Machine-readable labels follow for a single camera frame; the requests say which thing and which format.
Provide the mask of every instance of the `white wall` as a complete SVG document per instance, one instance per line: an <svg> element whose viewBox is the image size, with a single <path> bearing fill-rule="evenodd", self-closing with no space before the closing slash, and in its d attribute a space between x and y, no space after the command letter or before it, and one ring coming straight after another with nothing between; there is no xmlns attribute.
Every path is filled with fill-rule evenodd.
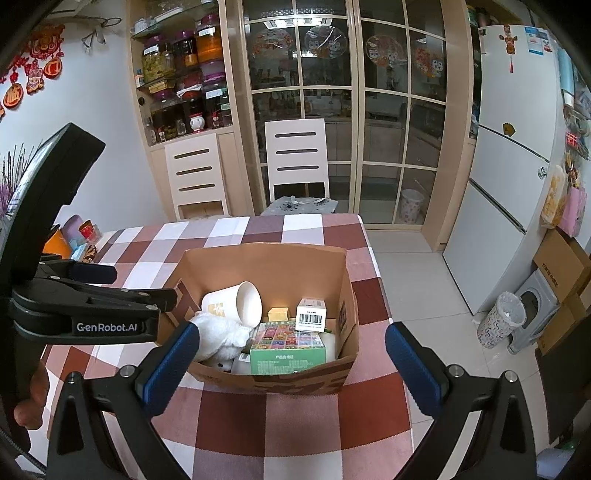
<svg viewBox="0 0 591 480"><path fill-rule="evenodd" d="M44 90L26 95L15 111L7 110L0 121L0 157L15 144L37 146L68 122L73 122L106 143L103 154L91 168L71 206L65 206L57 221L78 213L103 231L166 221L135 117L137 100L129 87L129 30L125 25L125 2L103 0L84 9L85 15L121 17L117 27L107 28L106 44L96 38L92 50L80 39L88 27L65 23L62 44L63 71L45 79ZM27 78L22 69L23 87ZM10 86L0 85L0 98Z"/></svg>

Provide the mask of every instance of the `green product box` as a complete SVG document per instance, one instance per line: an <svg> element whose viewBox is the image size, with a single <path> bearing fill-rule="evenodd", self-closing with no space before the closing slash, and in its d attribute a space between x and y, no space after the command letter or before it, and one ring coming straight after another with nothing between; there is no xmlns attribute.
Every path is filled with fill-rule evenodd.
<svg viewBox="0 0 591 480"><path fill-rule="evenodd" d="M296 322L261 323L251 347L253 375L284 375L326 363L326 349L316 332L296 332Z"/></svg>

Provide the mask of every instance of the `cardboard carton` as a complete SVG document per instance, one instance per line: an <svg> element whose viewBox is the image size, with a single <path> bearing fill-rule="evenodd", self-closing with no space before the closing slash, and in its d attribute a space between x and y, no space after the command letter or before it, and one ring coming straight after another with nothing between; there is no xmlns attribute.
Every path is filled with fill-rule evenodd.
<svg viewBox="0 0 591 480"><path fill-rule="evenodd" d="M338 392L359 349L358 313L345 263L346 250L303 244L251 243L187 250L164 287L176 288L176 308L160 317L162 344L182 321L198 311L211 291L252 282L261 294L263 312L288 307L295 312L302 298L324 299L327 327L337 338L337 360L286 375L235 375L193 362L188 372L197 380L224 387L285 394Z"/></svg>
<svg viewBox="0 0 591 480"><path fill-rule="evenodd" d="M565 238L556 229L546 233L534 262L560 303L581 293L591 275L591 260L583 248L574 238Z"/></svg>
<svg viewBox="0 0 591 480"><path fill-rule="evenodd" d="M586 308L578 295L567 298L538 338L542 355L559 345L586 316Z"/></svg>

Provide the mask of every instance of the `refrigerator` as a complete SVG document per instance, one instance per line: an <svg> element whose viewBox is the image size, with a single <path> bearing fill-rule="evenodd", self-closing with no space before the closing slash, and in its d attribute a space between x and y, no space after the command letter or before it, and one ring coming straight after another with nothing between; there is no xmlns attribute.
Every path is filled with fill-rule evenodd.
<svg viewBox="0 0 591 480"><path fill-rule="evenodd" d="M479 29L480 121L472 169L443 252L472 313L531 274L544 236L539 217L551 165L562 161L566 126L557 45L522 25Z"/></svg>

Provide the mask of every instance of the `white chair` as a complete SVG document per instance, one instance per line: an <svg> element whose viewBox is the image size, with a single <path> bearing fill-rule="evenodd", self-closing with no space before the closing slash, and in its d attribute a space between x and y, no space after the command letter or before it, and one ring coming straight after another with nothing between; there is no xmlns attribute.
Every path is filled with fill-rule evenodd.
<svg viewBox="0 0 591 480"><path fill-rule="evenodd" d="M183 206L199 203L221 202L229 214L215 133L167 142L164 151L177 220L186 218Z"/></svg>
<svg viewBox="0 0 591 480"><path fill-rule="evenodd" d="M271 203L275 185L324 183L330 197L326 131L323 118L265 122Z"/></svg>

